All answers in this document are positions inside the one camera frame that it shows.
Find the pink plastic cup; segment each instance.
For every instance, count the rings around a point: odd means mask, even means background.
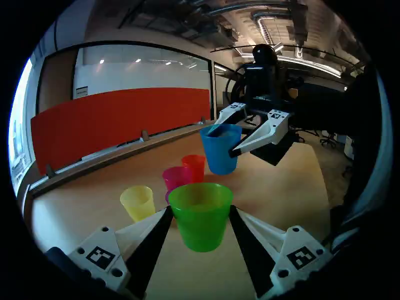
[[[168,205],[170,204],[169,196],[170,196],[171,192],[172,192],[172,190],[169,190],[165,194],[165,201],[168,203]]]
[[[192,177],[192,170],[185,166],[170,167],[162,173],[168,191],[191,184],[193,182]]]
[[[202,155],[187,155],[182,158],[182,165],[191,169],[194,183],[202,183],[204,181],[204,166],[206,158]]]

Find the table surface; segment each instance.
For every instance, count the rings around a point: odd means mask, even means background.
[[[100,226],[119,230],[132,224],[120,204],[120,194],[133,185],[153,190],[156,211],[166,206],[162,172],[181,164],[189,154],[204,155],[198,133],[140,153],[68,182],[36,198],[32,229],[38,246],[53,246],[69,254]],[[321,240],[330,230],[324,178],[311,146],[294,143],[277,166],[245,153],[236,170],[212,174],[205,181],[229,187],[241,210],[282,230],[304,227]],[[172,221],[150,283],[151,299],[251,299],[254,288],[232,227],[221,245],[208,253],[185,247]]]

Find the green plastic cup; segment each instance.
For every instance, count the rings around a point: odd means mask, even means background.
[[[185,245],[196,252],[209,252],[222,242],[234,195],[226,186],[192,183],[169,194],[180,235]]]

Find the metal bracket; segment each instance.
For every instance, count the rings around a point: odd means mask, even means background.
[[[149,133],[147,132],[147,130],[141,131],[141,139],[143,142],[150,140]]]
[[[48,178],[53,178],[57,175],[49,164],[46,164],[46,175]]]

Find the red panel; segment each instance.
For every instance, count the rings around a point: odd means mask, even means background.
[[[138,88],[64,102],[31,120],[41,174],[94,152],[210,118],[210,93],[199,88]]]

